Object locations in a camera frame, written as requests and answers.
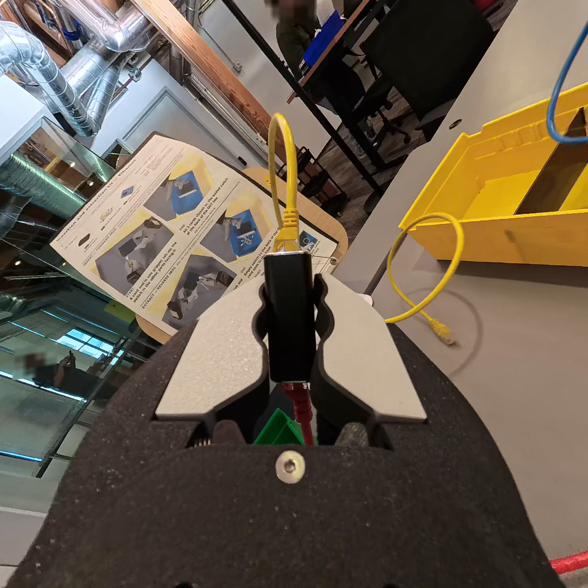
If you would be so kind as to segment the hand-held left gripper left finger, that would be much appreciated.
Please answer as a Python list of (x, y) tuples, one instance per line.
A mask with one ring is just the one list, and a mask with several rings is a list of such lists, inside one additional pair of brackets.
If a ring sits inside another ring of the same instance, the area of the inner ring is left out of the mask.
[(224, 295), (198, 319), (156, 408), (159, 420), (256, 420), (269, 402), (265, 280)]

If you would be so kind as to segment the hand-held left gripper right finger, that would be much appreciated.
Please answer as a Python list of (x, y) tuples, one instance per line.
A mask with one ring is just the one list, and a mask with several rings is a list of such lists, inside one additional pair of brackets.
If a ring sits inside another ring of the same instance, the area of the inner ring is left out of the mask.
[(422, 402), (385, 320), (332, 275), (314, 278), (311, 401), (329, 423), (422, 423)]

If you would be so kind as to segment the black ethernet port box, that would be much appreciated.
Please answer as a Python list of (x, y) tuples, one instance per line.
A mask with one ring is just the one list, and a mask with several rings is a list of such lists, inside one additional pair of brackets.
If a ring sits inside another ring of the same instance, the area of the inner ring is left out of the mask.
[(311, 255), (305, 251), (267, 255), (264, 297), (271, 379), (309, 382), (316, 353)]

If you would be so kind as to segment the green plastic bin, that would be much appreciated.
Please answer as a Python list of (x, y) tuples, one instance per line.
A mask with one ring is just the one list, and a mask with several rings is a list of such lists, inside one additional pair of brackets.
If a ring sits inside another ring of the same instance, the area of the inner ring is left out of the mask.
[(253, 444), (305, 445), (305, 441), (300, 424), (291, 419), (283, 410), (276, 408)]

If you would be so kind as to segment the yellow plastic bin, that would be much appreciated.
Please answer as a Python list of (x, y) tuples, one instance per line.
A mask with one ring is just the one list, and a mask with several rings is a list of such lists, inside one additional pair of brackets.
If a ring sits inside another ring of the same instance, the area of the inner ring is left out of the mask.
[(401, 221), (451, 215), (465, 235), (463, 261), (587, 266), (587, 167), (556, 212), (515, 215), (557, 146), (549, 99), (460, 134)]

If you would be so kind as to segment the instruction sheet on board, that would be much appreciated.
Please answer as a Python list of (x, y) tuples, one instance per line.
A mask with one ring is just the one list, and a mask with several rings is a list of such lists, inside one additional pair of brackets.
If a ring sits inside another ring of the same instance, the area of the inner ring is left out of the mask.
[[(248, 168), (243, 171), (243, 174), (260, 187), (270, 189), (269, 171), (267, 169), (263, 167)], [(337, 246), (332, 254), (334, 262), (327, 261), (322, 270), (323, 273), (332, 274), (348, 250), (349, 240), (344, 227), (336, 218), (330, 216), (317, 204), (300, 193), (297, 195), (297, 207), (300, 216), (308, 224), (316, 226), (320, 231), (326, 233), (331, 240), (337, 242)], [(151, 324), (146, 319), (136, 316), (136, 320), (141, 330), (158, 343), (165, 344), (171, 338), (171, 335)]]

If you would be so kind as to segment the printed instruction poster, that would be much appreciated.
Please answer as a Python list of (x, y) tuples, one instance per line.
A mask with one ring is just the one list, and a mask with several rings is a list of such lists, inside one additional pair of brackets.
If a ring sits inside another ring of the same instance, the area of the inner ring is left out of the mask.
[(238, 329), (228, 312), (252, 308), (232, 293), (263, 284), (279, 230), (269, 175), (152, 134), (51, 246), (158, 341), (202, 317), (201, 337), (220, 339)]

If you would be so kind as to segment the wooden support beam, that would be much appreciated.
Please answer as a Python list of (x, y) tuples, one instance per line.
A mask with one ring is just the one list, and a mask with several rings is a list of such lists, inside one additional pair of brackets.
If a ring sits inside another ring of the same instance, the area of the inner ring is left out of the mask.
[(271, 119), (269, 113), (172, 2), (132, 1), (132, 3), (191, 65), (204, 74), (262, 139), (267, 141)]

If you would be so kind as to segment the black office chair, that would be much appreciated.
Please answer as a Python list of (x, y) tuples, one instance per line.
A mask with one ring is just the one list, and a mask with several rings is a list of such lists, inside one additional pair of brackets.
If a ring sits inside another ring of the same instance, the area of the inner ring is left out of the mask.
[(470, 1), (395, 1), (360, 47), (430, 141), (495, 36)]

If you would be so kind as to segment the blue storage bin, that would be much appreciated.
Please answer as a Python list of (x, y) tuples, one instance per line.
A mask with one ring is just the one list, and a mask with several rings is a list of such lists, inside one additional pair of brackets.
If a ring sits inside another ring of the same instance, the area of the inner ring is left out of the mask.
[(304, 53), (303, 64), (312, 68), (342, 29), (343, 25), (344, 20), (341, 18), (339, 12), (334, 10), (325, 23), (322, 24), (319, 32)]

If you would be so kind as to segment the silver ventilation duct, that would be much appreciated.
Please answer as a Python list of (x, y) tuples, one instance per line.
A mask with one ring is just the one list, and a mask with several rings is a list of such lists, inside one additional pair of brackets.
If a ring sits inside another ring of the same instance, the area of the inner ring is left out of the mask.
[(18, 24), (1, 22), (1, 74), (22, 68), (80, 136), (98, 134), (121, 69), (148, 48), (155, 28), (127, 1), (113, 12), (101, 1), (59, 1), (59, 7), (92, 33), (58, 68), (43, 43)]

